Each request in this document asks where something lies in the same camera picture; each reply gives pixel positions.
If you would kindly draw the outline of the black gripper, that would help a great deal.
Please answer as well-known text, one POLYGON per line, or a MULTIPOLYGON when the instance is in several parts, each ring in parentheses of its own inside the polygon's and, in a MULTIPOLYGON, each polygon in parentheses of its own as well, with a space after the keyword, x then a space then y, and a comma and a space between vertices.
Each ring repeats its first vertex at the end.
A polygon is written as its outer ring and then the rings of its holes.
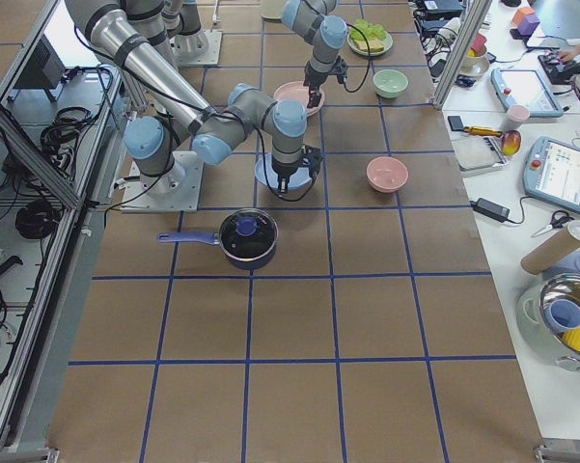
POLYGON ((291 160, 286 160, 282 155, 282 152, 272 152, 272 169, 278 176, 279 194, 288 192, 288 181, 299 168, 307 168, 310 179, 315 180, 317 178, 322 161, 322 152, 320 148, 302 145, 300 149, 291 156, 291 160))
POLYGON ((329 76, 335 76, 339 84, 344 84, 347 80, 347 64, 345 60, 338 56, 331 64, 324 64, 323 70, 318 70, 312 61, 309 61, 304 68, 305 77, 303 85, 308 87, 308 108, 319 106, 321 93, 318 90, 329 76))

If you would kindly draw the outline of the person's forearm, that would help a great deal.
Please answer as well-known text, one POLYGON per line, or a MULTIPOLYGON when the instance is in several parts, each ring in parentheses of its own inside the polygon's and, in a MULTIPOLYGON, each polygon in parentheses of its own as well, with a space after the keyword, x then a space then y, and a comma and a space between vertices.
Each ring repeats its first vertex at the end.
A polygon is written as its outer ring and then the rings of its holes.
POLYGON ((561 50, 557 52, 558 58, 563 63, 568 63, 573 61, 578 55, 580 55, 580 43, 576 44, 573 48, 561 50))

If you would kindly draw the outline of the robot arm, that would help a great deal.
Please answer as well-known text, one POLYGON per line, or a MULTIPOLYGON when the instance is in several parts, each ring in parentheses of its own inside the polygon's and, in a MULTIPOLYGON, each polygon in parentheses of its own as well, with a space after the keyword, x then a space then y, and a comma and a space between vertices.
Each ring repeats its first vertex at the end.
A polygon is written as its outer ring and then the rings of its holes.
POLYGON ((335 76, 339 84, 346 81, 347 64, 340 50, 346 41, 348 26, 332 14, 336 6, 336 1, 289 0, 282 9, 283 24, 313 48, 312 57, 305 65, 303 82, 308 88, 309 109, 319 105, 320 87, 329 76, 335 76))
POLYGON ((171 50, 174 36, 197 35, 201 23, 194 1, 68 1, 75 27, 95 53, 143 85, 166 108, 169 120, 144 118, 127 131, 124 142, 140 171, 164 175, 170 142, 190 140, 210 165, 222 162, 254 132, 272 141, 271 166, 276 182, 268 186, 285 196, 301 167, 318 176, 319 149, 304 144, 305 108, 297 101, 277 101, 258 89, 237 85, 228 106, 217 111, 180 74, 171 50))

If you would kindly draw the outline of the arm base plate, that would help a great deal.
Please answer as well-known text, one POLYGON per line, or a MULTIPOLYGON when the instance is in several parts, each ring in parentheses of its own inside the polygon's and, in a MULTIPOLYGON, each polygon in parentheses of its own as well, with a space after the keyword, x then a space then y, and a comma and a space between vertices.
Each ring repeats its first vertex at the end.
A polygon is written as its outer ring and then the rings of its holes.
POLYGON ((179 68, 216 66, 222 42, 220 30, 201 29, 192 35, 175 35, 173 53, 179 68))
POLYGON ((175 150, 173 169, 160 180, 141 176, 135 161, 125 184, 120 210, 129 213, 195 212, 198 209, 203 161, 191 150, 175 150))

